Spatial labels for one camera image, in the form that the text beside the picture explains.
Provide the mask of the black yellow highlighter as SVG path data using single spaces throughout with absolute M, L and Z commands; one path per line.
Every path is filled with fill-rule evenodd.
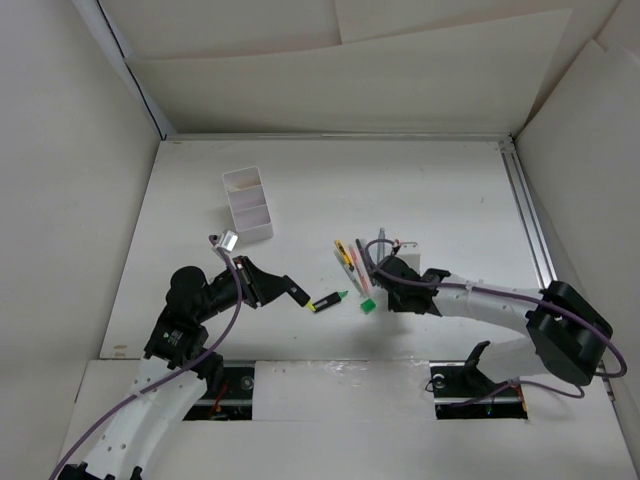
M 288 293 L 300 307 L 305 307 L 311 311 L 315 311 L 311 297 L 299 286 L 291 286 Z

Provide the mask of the black green highlighter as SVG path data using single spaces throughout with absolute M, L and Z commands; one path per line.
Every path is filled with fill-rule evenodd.
M 312 311 L 314 313 L 320 313 L 324 310 L 327 310 L 333 306 L 340 304 L 348 295 L 347 291 L 336 291 L 333 292 L 322 299 L 317 300 L 312 304 Z

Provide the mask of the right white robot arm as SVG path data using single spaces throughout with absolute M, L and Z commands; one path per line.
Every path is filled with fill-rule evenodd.
M 479 352 L 468 357 L 462 381 L 476 394 L 539 374 L 587 386 L 613 334 L 604 317 L 565 282 L 540 289 L 498 287 L 441 269 L 420 275 L 395 256 L 370 272 L 389 294 L 394 312 L 472 319 L 518 334 L 506 342 L 483 340 Z

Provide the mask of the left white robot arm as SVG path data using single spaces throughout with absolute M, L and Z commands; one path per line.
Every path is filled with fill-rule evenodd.
M 188 411 L 222 387 L 224 360 L 204 346 L 205 322 L 226 310 L 237 318 L 242 306 L 257 309 L 284 294 L 301 307 L 309 304 L 309 295 L 289 276 L 266 273 L 246 256 L 215 252 L 226 268 L 213 280 L 196 266 L 172 275 L 127 396 L 77 440 L 82 445 L 98 428 L 104 430 L 89 453 L 76 464 L 65 455 L 52 478 L 147 478 Z

